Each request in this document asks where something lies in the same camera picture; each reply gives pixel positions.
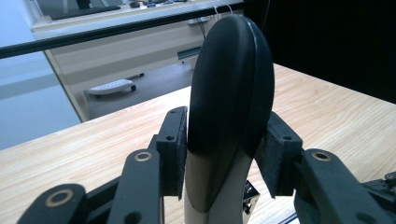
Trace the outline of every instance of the black padded cushion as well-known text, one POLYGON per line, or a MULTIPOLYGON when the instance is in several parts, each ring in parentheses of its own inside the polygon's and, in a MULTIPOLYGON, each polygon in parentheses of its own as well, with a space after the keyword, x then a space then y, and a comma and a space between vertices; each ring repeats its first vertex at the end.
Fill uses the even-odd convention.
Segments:
MULTIPOLYGON (((235 155, 254 157, 273 99, 274 68, 262 32, 242 16, 218 21, 191 84, 186 189, 195 209, 210 208, 230 166, 248 170, 235 155)), ((245 173, 235 179, 245 181, 245 173)))

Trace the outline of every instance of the wood grain surface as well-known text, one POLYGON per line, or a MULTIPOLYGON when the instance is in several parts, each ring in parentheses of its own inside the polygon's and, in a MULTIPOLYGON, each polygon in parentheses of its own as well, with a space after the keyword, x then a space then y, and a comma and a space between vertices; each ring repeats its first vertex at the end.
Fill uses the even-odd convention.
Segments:
MULTIPOLYGON (((279 65, 275 70, 273 110, 305 149, 336 154, 359 181, 396 171, 396 105, 279 65)), ((0 223, 16 223, 56 185, 91 191, 117 177, 126 156, 149 145, 166 112, 189 100, 186 88, 0 151, 0 223)), ((294 213, 292 198, 271 199, 255 162, 248 179, 262 194, 249 223, 278 223, 294 213)), ((166 223, 183 223, 183 214, 183 201, 165 198, 166 223)))

